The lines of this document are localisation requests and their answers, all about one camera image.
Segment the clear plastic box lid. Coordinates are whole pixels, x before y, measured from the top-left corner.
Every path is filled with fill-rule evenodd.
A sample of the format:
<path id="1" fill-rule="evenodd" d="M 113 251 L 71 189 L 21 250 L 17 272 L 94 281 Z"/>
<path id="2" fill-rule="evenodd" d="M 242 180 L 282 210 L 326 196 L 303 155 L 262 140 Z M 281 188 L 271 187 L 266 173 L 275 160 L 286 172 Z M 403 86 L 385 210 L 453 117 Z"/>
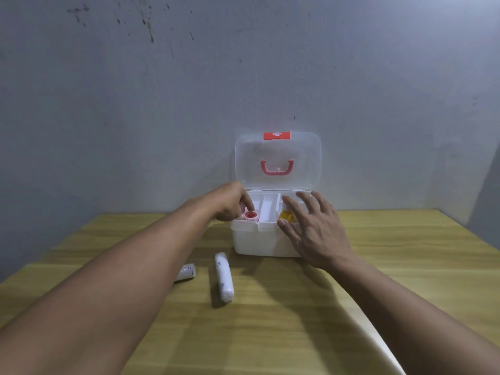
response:
<path id="1" fill-rule="evenodd" d="M 263 140 L 263 133 L 246 134 L 238 138 L 234 149 L 236 179 L 248 189 L 284 190 L 315 188 L 322 173 L 322 146 L 318 135 L 311 132 L 291 132 L 288 140 Z M 266 176 L 260 161 L 267 168 L 286 168 L 295 160 L 287 176 Z"/>

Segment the white first aid box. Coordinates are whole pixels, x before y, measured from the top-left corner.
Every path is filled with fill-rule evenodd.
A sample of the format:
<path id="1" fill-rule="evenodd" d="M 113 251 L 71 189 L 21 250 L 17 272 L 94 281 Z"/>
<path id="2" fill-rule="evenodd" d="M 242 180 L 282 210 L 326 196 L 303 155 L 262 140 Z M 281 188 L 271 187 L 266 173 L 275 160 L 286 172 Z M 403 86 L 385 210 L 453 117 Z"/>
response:
<path id="1" fill-rule="evenodd" d="M 238 254 L 277 258 L 299 257 L 277 222 L 233 220 L 230 228 L 234 249 Z"/>

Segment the white divided inner tray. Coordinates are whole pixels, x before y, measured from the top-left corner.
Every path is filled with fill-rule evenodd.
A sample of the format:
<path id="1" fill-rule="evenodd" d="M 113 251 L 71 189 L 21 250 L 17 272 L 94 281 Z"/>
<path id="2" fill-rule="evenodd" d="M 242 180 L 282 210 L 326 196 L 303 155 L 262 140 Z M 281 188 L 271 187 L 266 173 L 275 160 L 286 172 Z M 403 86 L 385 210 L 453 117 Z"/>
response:
<path id="1" fill-rule="evenodd" d="M 303 202 L 296 196 L 302 189 L 266 190 L 251 189 L 247 191 L 251 197 L 255 210 L 259 211 L 258 222 L 276 222 L 283 206 L 283 195 L 291 197 L 300 207 L 307 211 Z"/>

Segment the yellow bottle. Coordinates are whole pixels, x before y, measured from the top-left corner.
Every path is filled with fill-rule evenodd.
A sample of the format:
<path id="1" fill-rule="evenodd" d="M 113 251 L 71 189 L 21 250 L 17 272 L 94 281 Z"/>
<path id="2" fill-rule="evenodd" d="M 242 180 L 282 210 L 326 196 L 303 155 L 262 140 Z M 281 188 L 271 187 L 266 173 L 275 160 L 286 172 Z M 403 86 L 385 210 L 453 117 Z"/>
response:
<path id="1" fill-rule="evenodd" d="M 290 209 L 285 203 L 283 203 L 282 209 L 278 215 L 278 220 L 285 220 L 288 223 L 297 223 L 297 218 L 292 209 Z"/>

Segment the person's right forearm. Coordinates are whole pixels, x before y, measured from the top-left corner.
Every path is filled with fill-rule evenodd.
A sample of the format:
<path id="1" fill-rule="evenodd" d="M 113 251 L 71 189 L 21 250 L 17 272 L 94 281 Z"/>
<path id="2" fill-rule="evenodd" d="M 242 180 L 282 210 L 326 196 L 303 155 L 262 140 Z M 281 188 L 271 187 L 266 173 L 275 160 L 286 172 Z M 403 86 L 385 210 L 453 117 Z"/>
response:
<path id="1" fill-rule="evenodd" d="M 406 375 L 500 375 L 500 347 L 356 255 L 321 261 Z"/>

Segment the white wrapped bandage roll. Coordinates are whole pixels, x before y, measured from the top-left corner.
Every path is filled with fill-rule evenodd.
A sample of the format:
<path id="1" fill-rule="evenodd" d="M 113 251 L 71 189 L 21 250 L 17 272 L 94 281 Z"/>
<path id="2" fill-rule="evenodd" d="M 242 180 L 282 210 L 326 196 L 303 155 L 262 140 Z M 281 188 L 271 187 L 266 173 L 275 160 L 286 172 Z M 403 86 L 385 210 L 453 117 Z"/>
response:
<path id="1" fill-rule="evenodd" d="M 177 278 L 174 280 L 174 283 L 191 280 L 195 278 L 196 275 L 197 275 L 197 269 L 195 264 L 186 264 L 179 271 Z"/>
<path id="2" fill-rule="evenodd" d="M 234 284 L 227 255 L 219 252 L 215 255 L 216 274 L 220 288 L 220 298 L 223 303 L 230 303 L 234 299 Z"/>

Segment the person's left forearm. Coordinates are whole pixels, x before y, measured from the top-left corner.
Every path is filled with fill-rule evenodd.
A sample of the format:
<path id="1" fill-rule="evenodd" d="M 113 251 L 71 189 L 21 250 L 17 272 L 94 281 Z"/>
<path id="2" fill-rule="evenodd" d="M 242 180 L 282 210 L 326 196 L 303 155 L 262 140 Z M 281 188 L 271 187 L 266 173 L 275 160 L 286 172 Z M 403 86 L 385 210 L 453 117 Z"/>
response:
<path id="1" fill-rule="evenodd" d="M 116 375 L 220 214 L 205 196 L 109 248 L 0 331 L 0 375 Z"/>

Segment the person's left hand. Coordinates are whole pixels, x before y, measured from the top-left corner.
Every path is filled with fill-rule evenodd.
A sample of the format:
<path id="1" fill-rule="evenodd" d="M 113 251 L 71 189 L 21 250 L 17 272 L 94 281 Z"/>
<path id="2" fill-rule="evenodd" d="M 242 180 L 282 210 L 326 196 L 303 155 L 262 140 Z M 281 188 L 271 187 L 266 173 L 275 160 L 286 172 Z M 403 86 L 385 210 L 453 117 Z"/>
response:
<path id="1" fill-rule="evenodd" d="M 240 182 L 224 183 L 206 195 L 214 219 L 236 220 L 236 185 L 242 184 Z"/>

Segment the person's right hand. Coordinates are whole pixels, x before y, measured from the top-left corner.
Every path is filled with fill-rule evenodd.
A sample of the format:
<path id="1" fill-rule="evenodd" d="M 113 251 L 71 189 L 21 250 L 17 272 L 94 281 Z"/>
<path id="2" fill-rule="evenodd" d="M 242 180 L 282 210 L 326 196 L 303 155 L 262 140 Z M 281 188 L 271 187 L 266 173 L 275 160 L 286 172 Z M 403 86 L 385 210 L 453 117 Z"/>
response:
<path id="1" fill-rule="evenodd" d="M 298 203 L 284 195 L 283 203 L 296 215 Z M 297 253 L 310 265 L 332 273 L 353 262 L 356 255 L 346 230 L 332 204 L 323 196 L 323 218 L 319 222 L 298 222 L 302 230 L 302 248 Z"/>

